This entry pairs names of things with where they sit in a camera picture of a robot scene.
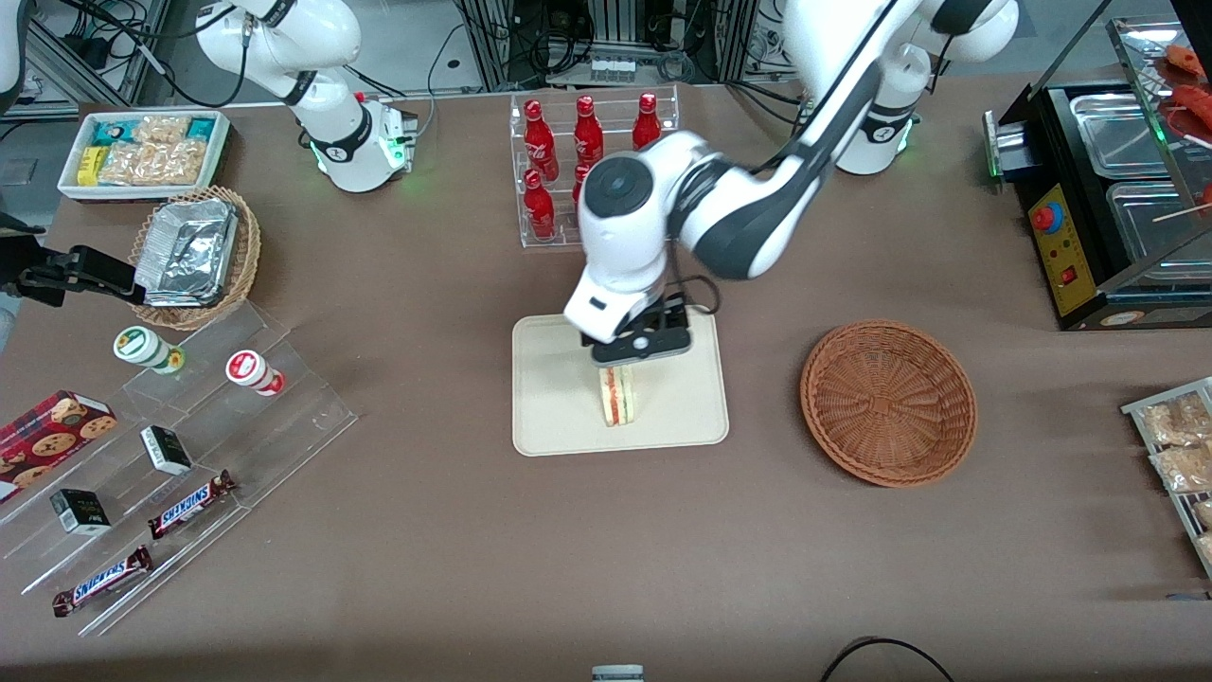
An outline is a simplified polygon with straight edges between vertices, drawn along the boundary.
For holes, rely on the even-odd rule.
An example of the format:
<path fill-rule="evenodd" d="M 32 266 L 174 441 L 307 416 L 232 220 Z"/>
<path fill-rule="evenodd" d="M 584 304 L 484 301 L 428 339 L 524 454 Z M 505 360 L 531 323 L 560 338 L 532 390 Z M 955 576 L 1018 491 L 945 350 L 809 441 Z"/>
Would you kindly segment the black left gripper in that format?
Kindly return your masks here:
<path fill-rule="evenodd" d="M 606 350 L 688 350 L 691 322 L 684 294 L 662 296 L 614 329 L 610 344 L 581 333 L 581 346 Z"/>

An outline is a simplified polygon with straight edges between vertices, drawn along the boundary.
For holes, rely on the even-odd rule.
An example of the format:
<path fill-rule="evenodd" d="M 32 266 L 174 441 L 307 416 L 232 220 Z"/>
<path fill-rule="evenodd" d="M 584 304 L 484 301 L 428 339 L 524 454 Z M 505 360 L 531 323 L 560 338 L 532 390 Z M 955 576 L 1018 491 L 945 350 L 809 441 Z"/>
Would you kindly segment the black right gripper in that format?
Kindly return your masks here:
<path fill-rule="evenodd" d="M 144 302 L 145 290 L 135 281 L 137 269 L 88 246 L 73 246 L 61 267 L 28 267 L 17 279 L 21 297 L 61 308 L 65 290 L 112 296 L 125 302 Z"/>

